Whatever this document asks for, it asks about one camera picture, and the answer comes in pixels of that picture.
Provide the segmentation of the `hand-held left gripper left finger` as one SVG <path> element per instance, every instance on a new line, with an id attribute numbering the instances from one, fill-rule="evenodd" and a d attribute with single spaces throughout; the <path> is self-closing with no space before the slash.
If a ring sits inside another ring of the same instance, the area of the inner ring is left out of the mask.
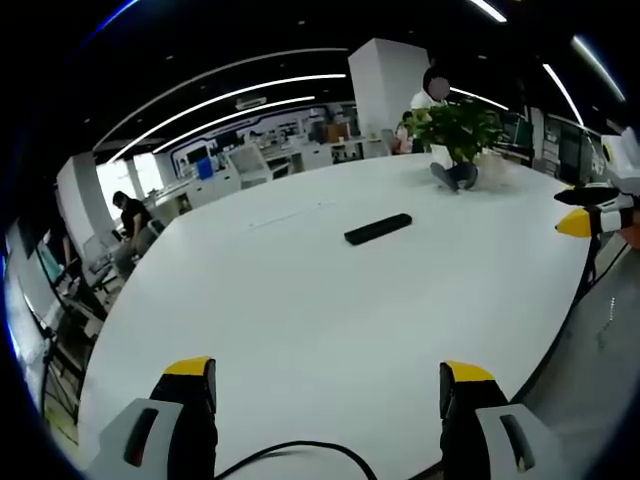
<path id="1" fill-rule="evenodd" d="M 132 400 L 100 433 L 88 479 L 212 479 L 218 430 L 216 362 L 178 361 L 147 398 Z"/>

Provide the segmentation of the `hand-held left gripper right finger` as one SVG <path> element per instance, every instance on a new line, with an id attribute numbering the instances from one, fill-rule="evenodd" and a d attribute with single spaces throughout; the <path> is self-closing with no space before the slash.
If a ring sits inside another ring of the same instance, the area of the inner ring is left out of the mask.
<path id="1" fill-rule="evenodd" d="M 508 401 L 479 366 L 439 366 L 444 479 L 566 479 L 556 435 L 525 405 Z"/>

